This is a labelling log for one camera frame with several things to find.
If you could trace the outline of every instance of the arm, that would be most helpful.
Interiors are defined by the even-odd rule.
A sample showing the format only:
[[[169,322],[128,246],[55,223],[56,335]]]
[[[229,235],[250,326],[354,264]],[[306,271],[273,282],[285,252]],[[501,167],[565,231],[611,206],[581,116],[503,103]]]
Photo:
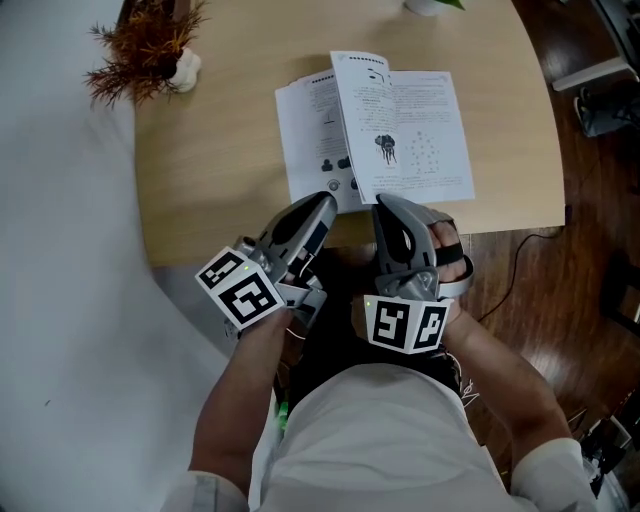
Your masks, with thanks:
[[[457,303],[451,316],[444,344],[509,431],[513,466],[547,441],[571,438],[564,413],[537,370],[460,310]]]
[[[280,310],[242,335],[196,425],[189,469],[226,478],[245,496],[290,320],[291,313]]]

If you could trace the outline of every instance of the dark wooden floor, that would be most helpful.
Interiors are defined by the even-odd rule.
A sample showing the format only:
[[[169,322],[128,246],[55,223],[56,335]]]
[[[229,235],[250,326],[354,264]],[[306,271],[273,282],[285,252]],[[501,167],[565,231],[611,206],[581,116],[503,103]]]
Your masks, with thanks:
[[[514,0],[514,4],[547,83],[615,55],[589,0],[571,0],[567,6],[557,0]],[[636,182],[637,163],[625,156],[627,137],[584,137],[573,112],[575,92],[549,88],[571,221],[557,239],[529,240],[520,254],[513,293],[484,324],[552,383],[568,416],[587,407],[582,425],[588,427],[640,382],[640,338],[598,311],[603,273],[614,249],[625,249],[632,262],[640,263],[635,224],[640,197],[629,193]],[[477,268],[466,299],[474,316],[488,311],[504,295],[516,248],[530,232],[473,235],[464,240]],[[509,446],[502,427],[479,399],[467,411],[478,440],[487,444],[499,469],[508,470]]]

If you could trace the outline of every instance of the black cable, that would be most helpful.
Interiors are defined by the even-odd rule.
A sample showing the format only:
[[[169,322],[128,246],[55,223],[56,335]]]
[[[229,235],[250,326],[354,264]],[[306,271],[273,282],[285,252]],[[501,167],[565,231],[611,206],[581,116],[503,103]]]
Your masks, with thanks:
[[[502,297],[500,302],[498,302],[489,311],[487,311],[484,315],[482,315],[478,319],[478,322],[482,322],[485,318],[487,318],[489,315],[494,313],[500,306],[502,306],[505,303],[505,301],[509,298],[509,295],[511,295],[511,292],[513,291],[513,286],[516,282],[516,272],[518,271],[518,256],[520,256],[520,251],[524,247],[524,244],[526,244],[527,241],[530,240],[531,238],[543,238],[545,240],[552,240],[554,238],[558,238],[563,231],[564,231],[564,226],[561,226],[560,229],[558,229],[558,232],[555,233],[554,235],[547,236],[547,235],[538,235],[537,233],[531,233],[530,235],[527,235],[522,242],[520,242],[520,245],[516,249],[516,257],[513,262],[513,272],[511,273],[511,283],[509,284],[509,288],[507,288],[507,293],[504,294],[504,297]]]

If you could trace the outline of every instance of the white sleeve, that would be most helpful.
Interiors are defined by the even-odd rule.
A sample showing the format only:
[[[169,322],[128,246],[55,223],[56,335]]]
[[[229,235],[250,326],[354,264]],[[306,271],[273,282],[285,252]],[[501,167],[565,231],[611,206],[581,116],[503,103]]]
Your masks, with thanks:
[[[189,471],[176,483],[161,512],[248,512],[240,489],[212,473]]]
[[[580,444],[568,438],[554,439],[527,454],[513,470],[511,494],[528,499],[541,512],[596,510]]]

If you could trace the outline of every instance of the book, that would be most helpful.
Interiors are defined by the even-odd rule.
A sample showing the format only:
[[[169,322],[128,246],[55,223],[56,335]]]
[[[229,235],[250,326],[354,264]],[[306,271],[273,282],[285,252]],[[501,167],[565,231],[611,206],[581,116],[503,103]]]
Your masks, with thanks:
[[[451,74],[390,71],[384,57],[331,52],[333,69],[276,91],[291,201],[328,190],[338,213],[376,195],[474,198]]]

